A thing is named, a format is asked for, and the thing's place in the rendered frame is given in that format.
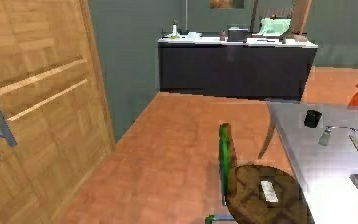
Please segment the brown wooden chair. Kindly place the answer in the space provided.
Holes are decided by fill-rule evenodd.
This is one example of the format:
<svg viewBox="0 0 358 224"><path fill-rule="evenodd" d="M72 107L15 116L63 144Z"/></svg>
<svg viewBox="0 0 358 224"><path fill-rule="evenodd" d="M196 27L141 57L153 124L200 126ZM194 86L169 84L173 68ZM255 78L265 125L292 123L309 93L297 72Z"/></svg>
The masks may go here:
<svg viewBox="0 0 358 224"><path fill-rule="evenodd" d="M307 42L304 28L309 15L312 0L291 0L291 8L267 9L266 15L272 19L287 18L290 20L288 29L282 34L283 39L294 39L297 42Z"/></svg>

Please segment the black cup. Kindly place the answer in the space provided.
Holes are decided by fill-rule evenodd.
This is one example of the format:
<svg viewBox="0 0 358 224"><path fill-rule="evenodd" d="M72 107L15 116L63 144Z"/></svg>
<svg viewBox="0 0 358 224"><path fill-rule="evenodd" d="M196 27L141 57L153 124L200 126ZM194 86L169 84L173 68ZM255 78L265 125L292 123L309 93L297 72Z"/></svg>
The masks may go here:
<svg viewBox="0 0 358 224"><path fill-rule="evenodd" d="M304 125L308 128L316 128L321 119L322 113L316 110L308 110L304 119Z"/></svg>

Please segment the grey pepper shaker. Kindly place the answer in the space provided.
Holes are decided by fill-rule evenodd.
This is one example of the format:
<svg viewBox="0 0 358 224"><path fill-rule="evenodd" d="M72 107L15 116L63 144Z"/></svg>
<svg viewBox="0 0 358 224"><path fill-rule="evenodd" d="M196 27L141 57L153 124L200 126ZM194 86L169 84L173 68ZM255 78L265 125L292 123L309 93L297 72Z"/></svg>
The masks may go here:
<svg viewBox="0 0 358 224"><path fill-rule="evenodd" d="M331 137L331 132L332 132L333 127L332 126L327 126L322 135L320 136L319 140L318 140L318 144L321 146L327 146L328 142L330 140Z"/></svg>

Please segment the black cabinet with white top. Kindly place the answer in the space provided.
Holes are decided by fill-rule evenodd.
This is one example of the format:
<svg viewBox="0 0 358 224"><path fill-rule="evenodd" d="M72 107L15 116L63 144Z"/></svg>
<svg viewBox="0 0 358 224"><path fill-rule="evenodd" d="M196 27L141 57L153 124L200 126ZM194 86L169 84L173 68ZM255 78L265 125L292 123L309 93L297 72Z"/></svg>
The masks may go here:
<svg viewBox="0 0 358 224"><path fill-rule="evenodd" d="M162 92L299 101L318 46L311 42L158 41Z"/></svg>

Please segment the wooden room door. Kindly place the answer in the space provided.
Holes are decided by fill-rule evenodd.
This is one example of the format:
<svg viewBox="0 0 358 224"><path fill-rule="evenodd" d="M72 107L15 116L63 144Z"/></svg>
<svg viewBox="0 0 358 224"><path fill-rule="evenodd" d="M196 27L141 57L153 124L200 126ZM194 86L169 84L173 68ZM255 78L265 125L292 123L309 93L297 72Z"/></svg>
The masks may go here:
<svg viewBox="0 0 358 224"><path fill-rule="evenodd" d="M88 0L0 0L0 224L55 224L113 137Z"/></svg>

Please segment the framed wall picture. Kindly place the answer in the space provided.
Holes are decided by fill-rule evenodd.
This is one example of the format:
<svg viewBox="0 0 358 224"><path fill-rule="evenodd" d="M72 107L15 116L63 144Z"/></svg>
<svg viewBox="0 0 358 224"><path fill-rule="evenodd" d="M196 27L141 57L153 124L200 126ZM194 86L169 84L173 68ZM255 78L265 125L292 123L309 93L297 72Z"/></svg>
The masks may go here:
<svg viewBox="0 0 358 224"><path fill-rule="evenodd" d="M209 0L211 9L243 9L245 0Z"/></svg>

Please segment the black toaster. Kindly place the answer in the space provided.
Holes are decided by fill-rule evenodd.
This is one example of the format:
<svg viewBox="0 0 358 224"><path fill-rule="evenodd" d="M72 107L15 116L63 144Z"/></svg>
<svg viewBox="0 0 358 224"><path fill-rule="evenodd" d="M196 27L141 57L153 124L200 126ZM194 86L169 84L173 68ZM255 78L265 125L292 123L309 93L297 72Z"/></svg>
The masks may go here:
<svg viewBox="0 0 358 224"><path fill-rule="evenodd" d="M228 29L228 42L246 42L250 32L243 27L230 27Z"/></svg>

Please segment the grey metal table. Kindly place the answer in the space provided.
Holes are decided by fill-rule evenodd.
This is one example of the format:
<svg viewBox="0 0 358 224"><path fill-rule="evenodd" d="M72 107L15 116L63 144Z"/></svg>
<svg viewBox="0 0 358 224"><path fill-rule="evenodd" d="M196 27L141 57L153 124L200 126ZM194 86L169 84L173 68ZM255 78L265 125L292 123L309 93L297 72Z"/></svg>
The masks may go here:
<svg viewBox="0 0 358 224"><path fill-rule="evenodd" d="M289 164L303 191L315 224L358 224L358 190L350 180L358 174L358 107L266 101L270 121L276 127ZM308 110L322 113L316 128L304 125ZM327 146L318 140L332 126Z"/></svg>

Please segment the green and brown chair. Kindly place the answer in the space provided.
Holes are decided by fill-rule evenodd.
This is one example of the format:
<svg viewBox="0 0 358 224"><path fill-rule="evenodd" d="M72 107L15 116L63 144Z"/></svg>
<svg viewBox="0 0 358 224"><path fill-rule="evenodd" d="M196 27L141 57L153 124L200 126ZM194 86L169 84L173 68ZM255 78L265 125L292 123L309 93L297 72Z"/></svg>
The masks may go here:
<svg viewBox="0 0 358 224"><path fill-rule="evenodd" d="M231 125L219 126L219 175L222 205L228 214L211 214L204 224L236 221L238 224L315 224L297 180L287 172L266 165L237 164ZM265 200L261 181L273 184L277 203Z"/></svg>

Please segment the white remote control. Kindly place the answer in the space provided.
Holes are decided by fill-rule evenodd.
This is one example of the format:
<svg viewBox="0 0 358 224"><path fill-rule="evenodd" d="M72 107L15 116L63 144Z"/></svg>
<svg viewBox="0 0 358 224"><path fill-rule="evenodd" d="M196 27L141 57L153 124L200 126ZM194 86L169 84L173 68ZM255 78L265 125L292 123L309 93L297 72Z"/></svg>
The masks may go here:
<svg viewBox="0 0 358 224"><path fill-rule="evenodd" d="M277 203L278 197L276 195L273 184L270 181L261 181L260 182L265 200L270 203Z"/></svg>

